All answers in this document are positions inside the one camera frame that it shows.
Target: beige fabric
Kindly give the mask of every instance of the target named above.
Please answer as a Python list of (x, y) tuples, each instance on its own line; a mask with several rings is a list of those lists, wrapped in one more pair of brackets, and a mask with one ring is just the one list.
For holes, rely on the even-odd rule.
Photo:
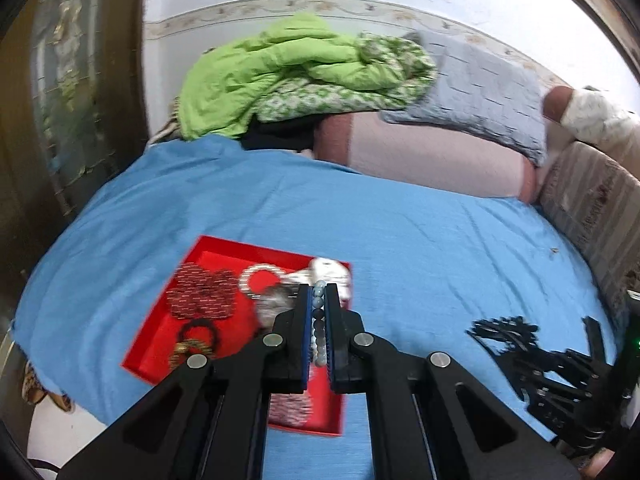
[(562, 126), (640, 178), (640, 117), (635, 113), (609, 101), (602, 92), (575, 89)]
[(423, 124), (389, 124), (376, 112), (329, 118), (316, 131), (316, 157), (361, 173), (481, 197), (536, 194), (533, 164), (490, 140)]
[(640, 290), (640, 182), (596, 148), (574, 142), (546, 178), (540, 202), (590, 265), (622, 330), (624, 293)]

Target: pink cushion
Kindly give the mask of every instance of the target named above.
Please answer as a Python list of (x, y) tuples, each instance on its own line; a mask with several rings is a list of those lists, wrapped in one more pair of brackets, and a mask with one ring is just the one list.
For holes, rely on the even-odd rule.
[(536, 172), (522, 154), (436, 126), (389, 124), (376, 112), (325, 119), (316, 158), (361, 173), (481, 197), (536, 197)]

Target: red box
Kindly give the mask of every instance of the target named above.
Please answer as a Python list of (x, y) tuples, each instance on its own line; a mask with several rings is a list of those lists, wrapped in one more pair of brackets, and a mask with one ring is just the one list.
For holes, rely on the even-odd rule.
[[(314, 256), (201, 236), (182, 262), (195, 263), (211, 271), (229, 269), (236, 276), (240, 276), (244, 269), (256, 263), (273, 264), (287, 273), (295, 272), (308, 267), (313, 258)], [(350, 264), (344, 262), (342, 264), (351, 272)], [(276, 276), (261, 271), (254, 274), (251, 285), (256, 292), (260, 292), (277, 281)], [(176, 319), (170, 314), (166, 293), (174, 286), (175, 279), (172, 276), (122, 362), (123, 368), (153, 385), (158, 384), (169, 374), (168, 361), (174, 351), (177, 333), (180, 327), (187, 323), (187, 320)], [(233, 316), (215, 320), (214, 323), (222, 335), (216, 356), (221, 358), (235, 354), (251, 341), (258, 329), (253, 301), (238, 290)], [(312, 368), (307, 389), (313, 404), (313, 412), (309, 420), (300, 428), (276, 424), (270, 424), (270, 426), (300, 433), (339, 436), (342, 434), (342, 396), (331, 391), (325, 367), (312, 366)]]

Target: floral blanket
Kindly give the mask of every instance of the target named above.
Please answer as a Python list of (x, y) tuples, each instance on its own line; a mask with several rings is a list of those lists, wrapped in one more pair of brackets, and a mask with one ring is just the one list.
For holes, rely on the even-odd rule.
[(178, 120), (186, 139), (236, 138), (254, 114), (267, 123), (399, 110), (419, 99), (435, 75), (430, 56), (412, 41), (336, 34), (321, 18), (301, 13), (203, 54), (182, 86)]

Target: blue bedsheet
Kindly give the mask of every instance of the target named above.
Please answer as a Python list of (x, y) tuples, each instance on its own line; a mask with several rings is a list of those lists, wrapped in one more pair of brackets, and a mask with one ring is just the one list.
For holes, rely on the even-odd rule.
[[(381, 180), (205, 136), (154, 147), (104, 186), (38, 264), (14, 338), (49, 385), (113, 422), (148, 386), (120, 367), (150, 306), (200, 234), (353, 264), (369, 332), (418, 355), (442, 350), (542, 435), (465, 330), (524, 316), (545, 349), (588, 349), (581, 318), (614, 339), (590, 270), (534, 208)], [(270, 431), (264, 478), (371, 474), (363, 396), (341, 438)]]

